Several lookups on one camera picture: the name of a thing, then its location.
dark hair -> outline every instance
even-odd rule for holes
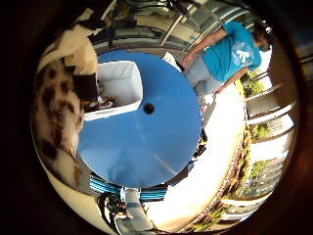
[[[271,45],[274,44],[274,35],[272,27],[267,23],[255,21],[253,25],[253,37],[258,40],[261,35],[265,37],[268,42],[268,45],[261,47],[260,49],[264,52],[268,51],[271,48]]]

blue object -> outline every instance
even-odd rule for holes
[[[223,24],[227,36],[205,50],[203,60],[213,77],[225,82],[244,67],[254,71],[261,65],[260,50],[252,34],[241,23]]]
[[[148,188],[179,173],[201,136],[201,109],[187,78],[145,53],[113,51],[99,62],[133,61],[143,83],[138,110],[84,122],[78,153],[112,184]]]
[[[97,176],[90,175],[90,187],[98,193],[120,194],[121,187],[105,182]],[[167,186],[157,186],[153,188],[142,189],[140,192],[141,202],[162,201],[165,197]]]

blue round table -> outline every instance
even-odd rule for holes
[[[187,78],[166,61],[145,53],[112,51],[99,63],[133,61],[142,83],[138,110],[84,122],[78,153],[108,182],[148,188],[178,174],[201,136],[201,110]]]

person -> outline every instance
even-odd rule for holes
[[[260,50],[268,51],[273,44],[269,29],[259,22],[254,23],[253,32],[238,22],[224,23],[190,50],[183,59],[184,74],[197,96],[220,94],[245,73],[257,69],[262,61]]]

white container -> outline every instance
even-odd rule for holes
[[[136,63],[118,61],[99,64],[98,78],[105,86],[100,95],[114,97],[114,106],[85,113],[86,121],[108,118],[138,109],[143,100],[143,85]]]

